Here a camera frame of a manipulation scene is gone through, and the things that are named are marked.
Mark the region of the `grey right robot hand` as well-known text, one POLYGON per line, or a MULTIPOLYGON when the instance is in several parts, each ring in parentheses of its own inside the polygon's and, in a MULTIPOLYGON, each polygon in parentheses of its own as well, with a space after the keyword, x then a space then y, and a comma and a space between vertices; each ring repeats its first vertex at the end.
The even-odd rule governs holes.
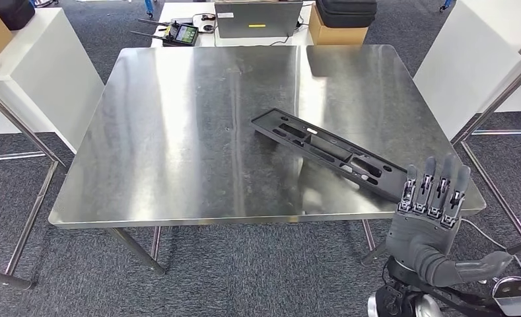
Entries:
POLYGON ((402 266, 435 287, 450 287, 492 278, 514 259, 494 251, 479 260, 455 261, 448 254, 461 225, 461 208, 471 170, 457 165, 456 155, 445 156, 439 176, 436 159, 428 157, 422 175, 407 168, 401 200, 386 237, 386 249, 402 266))

